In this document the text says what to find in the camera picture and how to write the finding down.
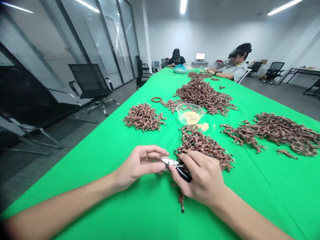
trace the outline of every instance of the bracelet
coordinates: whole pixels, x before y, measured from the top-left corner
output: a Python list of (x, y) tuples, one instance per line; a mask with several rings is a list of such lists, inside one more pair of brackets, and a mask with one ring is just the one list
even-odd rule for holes
[(160, 98), (160, 97), (154, 97), (154, 98), (151, 98), (151, 101), (152, 102), (161, 102), (162, 101), (162, 98)]

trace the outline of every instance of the plastic bowl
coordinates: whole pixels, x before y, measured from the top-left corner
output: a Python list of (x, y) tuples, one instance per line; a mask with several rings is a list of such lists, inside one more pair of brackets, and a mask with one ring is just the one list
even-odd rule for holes
[[(199, 120), (206, 113), (204, 109), (198, 105), (192, 103), (181, 103), (177, 106), (178, 119), (183, 125), (194, 125), (199, 122)], [(184, 115), (185, 112), (196, 112), (199, 116), (190, 117)]]

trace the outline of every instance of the hand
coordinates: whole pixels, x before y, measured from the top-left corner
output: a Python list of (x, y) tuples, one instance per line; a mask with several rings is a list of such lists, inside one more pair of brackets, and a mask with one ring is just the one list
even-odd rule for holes
[(214, 205), (228, 189), (223, 181), (219, 161), (198, 151), (189, 151), (178, 156), (193, 178), (191, 183), (188, 183), (180, 177), (174, 166), (169, 166), (172, 178), (182, 193), (207, 206)]
[(207, 73), (210, 73), (210, 74), (214, 75), (214, 71), (211, 70), (211, 69), (209, 71), (207, 71)]
[(163, 162), (153, 162), (160, 161), (161, 155), (169, 156), (169, 153), (156, 145), (135, 147), (127, 160), (113, 172), (117, 192), (127, 189), (145, 174), (164, 171), (166, 165)]

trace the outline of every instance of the gray t-shirt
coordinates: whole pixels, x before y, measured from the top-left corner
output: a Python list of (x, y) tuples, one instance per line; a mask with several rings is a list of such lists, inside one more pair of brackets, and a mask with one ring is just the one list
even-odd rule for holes
[(243, 75), (247, 72), (248, 65), (246, 63), (241, 63), (240, 65), (229, 64), (218, 70), (218, 73), (227, 73), (233, 75), (233, 80), (239, 82)]

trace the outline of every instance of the computer monitor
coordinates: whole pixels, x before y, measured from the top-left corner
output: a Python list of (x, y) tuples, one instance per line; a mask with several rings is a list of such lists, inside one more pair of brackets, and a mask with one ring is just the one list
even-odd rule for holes
[(205, 55), (205, 53), (197, 53), (196, 60), (203, 61)]

